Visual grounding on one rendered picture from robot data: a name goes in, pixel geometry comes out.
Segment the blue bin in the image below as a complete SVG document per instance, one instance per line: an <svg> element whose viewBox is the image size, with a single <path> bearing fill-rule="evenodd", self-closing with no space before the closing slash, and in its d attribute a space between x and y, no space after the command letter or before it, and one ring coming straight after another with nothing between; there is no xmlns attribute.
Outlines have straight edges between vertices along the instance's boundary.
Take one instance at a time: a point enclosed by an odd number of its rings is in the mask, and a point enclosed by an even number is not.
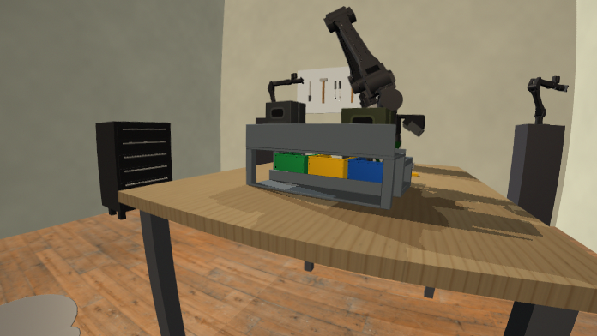
<svg viewBox="0 0 597 336"><path fill-rule="evenodd" d="M381 183L382 177L383 162L367 161L366 158L348 160L347 179Z"/></svg>

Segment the olive green tool case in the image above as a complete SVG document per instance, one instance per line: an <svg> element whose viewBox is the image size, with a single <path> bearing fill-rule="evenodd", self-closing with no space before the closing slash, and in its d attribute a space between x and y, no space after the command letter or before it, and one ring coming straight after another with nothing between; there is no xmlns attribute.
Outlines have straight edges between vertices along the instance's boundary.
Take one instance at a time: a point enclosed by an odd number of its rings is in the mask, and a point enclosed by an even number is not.
<svg viewBox="0 0 597 336"><path fill-rule="evenodd" d="M387 108L341 108L341 123L394 124L394 112Z"/></svg>

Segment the yellow open bin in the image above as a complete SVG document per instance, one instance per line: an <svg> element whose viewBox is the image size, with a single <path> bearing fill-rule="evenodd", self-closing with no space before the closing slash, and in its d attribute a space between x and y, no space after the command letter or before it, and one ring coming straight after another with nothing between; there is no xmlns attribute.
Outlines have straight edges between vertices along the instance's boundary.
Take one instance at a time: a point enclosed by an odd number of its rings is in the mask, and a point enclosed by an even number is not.
<svg viewBox="0 0 597 336"><path fill-rule="evenodd" d="M308 174L347 178L347 160L353 158L357 157L335 159L331 155L324 154L309 156Z"/></svg>

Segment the green open bin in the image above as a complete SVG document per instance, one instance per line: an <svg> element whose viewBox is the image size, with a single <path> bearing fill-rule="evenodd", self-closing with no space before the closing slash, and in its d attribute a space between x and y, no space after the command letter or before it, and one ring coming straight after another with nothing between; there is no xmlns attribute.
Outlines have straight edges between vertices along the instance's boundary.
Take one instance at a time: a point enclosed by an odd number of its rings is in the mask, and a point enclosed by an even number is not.
<svg viewBox="0 0 597 336"><path fill-rule="evenodd" d="M274 169L308 174L308 158L312 155L302 156L300 153L275 153Z"/></svg>

